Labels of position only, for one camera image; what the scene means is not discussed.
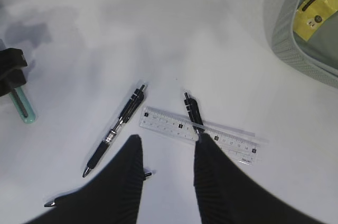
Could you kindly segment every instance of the ruler numbers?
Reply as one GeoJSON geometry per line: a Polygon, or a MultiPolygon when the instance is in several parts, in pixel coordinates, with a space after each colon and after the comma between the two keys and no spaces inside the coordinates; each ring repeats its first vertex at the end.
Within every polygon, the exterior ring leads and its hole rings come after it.
{"type": "MultiPolygon", "coordinates": [[[[146,107],[141,115],[140,126],[172,137],[197,141],[198,136],[188,120],[175,117],[154,108],[146,107]]],[[[256,160],[258,144],[240,138],[218,129],[205,130],[214,142],[230,158],[245,164],[252,164],[256,160]]]]}

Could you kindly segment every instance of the black pen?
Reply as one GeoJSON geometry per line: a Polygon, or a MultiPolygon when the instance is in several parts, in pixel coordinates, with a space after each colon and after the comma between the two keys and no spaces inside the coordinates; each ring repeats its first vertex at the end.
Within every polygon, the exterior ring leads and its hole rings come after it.
{"type": "MultiPolygon", "coordinates": [[[[150,176],[152,176],[153,173],[152,172],[147,172],[144,174],[144,180],[146,180],[147,178],[149,178],[150,176]]],[[[44,207],[57,207],[57,206],[61,206],[63,203],[66,203],[67,201],[71,200],[71,198],[75,198],[76,196],[79,196],[76,192],[67,194],[67,195],[63,195],[60,197],[57,197],[51,201],[48,201],[46,204],[44,204],[44,207]]]]}
{"type": "Polygon", "coordinates": [[[95,168],[99,160],[102,158],[102,156],[108,149],[109,145],[113,143],[113,140],[117,136],[118,131],[121,129],[122,124],[127,123],[129,121],[130,117],[133,115],[135,110],[142,103],[144,99],[144,94],[143,94],[144,89],[145,89],[145,85],[142,85],[139,89],[135,90],[132,97],[130,98],[130,100],[127,102],[126,106],[123,108],[122,112],[120,113],[120,116],[118,117],[118,121],[116,122],[114,127],[112,127],[112,129],[109,130],[104,140],[100,143],[95,153],[88,161],[87,167],[84,170],[83,175],[82,175],[83,178],[85,178],[90,173],[90,171],[95,168]]]}
{"type": "MultiPolygon", "coordinates": [[[[187,92],[184,93],[184,95],[185,95],[184,104],[186,106],[186,110],[188,111],[190,121],[195,124],[203,125],[197,101],[191,98],[187,92]]],[[[201,134],[202,132],[204,132],[204,129],[202,128],[196,126],[193,126],[193,128],[195,129],[197,134],[201,134]]]]}

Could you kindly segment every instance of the pen grip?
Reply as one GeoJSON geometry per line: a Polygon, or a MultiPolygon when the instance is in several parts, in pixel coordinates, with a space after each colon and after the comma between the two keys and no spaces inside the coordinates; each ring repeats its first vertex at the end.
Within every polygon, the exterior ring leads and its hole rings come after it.
{"type": "Polygon", "coordinates": [[[90,160],[87,163],[87,167],[90,169],[94,169],[95,166],[98,164],[101,157],[104,155],[105,151],[108,149],[109,144],[102,141],[99,145],[99,147],[96,149],[93,156],[90,158],[90,160]]]}

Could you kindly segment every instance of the black object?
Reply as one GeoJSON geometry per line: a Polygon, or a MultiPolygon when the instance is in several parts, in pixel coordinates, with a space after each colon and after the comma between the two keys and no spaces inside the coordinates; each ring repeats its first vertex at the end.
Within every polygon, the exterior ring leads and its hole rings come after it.
{"type": "Polygon", "coordinates": [[[144,100],[144,88],[145,85],[142,85],[139,89],[136,89],[126,106],[121,111],[119,119],[122,119],[123,123],[127,123],[129,121],[130,117],[144,100]]]}
{"type": "Polygon", "coordinates": [[[208,134],[196,142],[194,186],[203,224],[321,223],[246,176],[208,134]]]}
{"type": "Polygon", "coordinates": [[[132,135],[91,182],[56,198],[55,208],[28,223],[134,224],[144,179],[141,138],[132,135]]]}
{"type": "Polygon", "coordinates": [[[90,171],[96,167],[99,160],[105,154],[109,145],[112,143],[113,139],[116,137],[119,128],[121,128],[121,125],[129,121],[130,117],[133,115],[135,110],[142,103],[142,101],[144,100],[144,94],[143,94],[144,88],[145,88],[145,85],[142,85],[139,89],[136,89],[134,91],[133,95],[127,102],[126,106],[123,108],[122,112],[120,113],[118,117],[119,119],[118,122],[112,129],[109,130],[105,139],[100,143],[100,145],[94,152],[93,156],[88,161],[87,167],[84,170],[83,175],[82,175],[83,178],[85,178],[90,173],[90,171]]]}
{"type": "Polygon", "coordinates": [[[96,164],[99,162],[101,157],[105,154],[106,150],[108,149],[109,144],[107,144],[104,141],[101,141],[100,145],[94,152],[93,156],[90,158],[90,160],[87,163],[87,167],[94,169],[96,164]]]}
{"type": "Polygon", "coordinates": [[[305,12],[309,6],[311,6],[312,3],[314,3],[316,0],[309,0],[305,6],[303,6],[302,11],[305,12]]]}
{"type": "MultiPolygon", "coordinates": [[[[185,95],[184,104],[186,106],[186,110],[188,111],[190,121],[195,124],[203,125],[197,101],[191,98],[188,93],[184,93],[184,95],[185,95]]],[[[197,133],[204,132],[204,129],[198,128],[196,126],[193,126],[193,128],[197,133]]]]}
{"type": "Polygon", "coordinates": [[[11,93],[23,116],[28,117],[28,112],[21,102],[15,88],[27,83],[21,68],[26,67],[27,62],[22,50],[8,48],[0,51],[0,96],[11,93]]]}

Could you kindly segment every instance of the gray bag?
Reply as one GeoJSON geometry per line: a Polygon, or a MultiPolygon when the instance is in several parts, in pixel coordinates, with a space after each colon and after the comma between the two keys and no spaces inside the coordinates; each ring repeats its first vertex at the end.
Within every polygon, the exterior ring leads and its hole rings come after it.
{"type": "Polygon", "coordinates": [[[293,32],[298,6],[304,0],[285,0],[272,36],[272,50],[288,65],[338,88],[338,14],[331,16],[308,42],[293,32]]]}

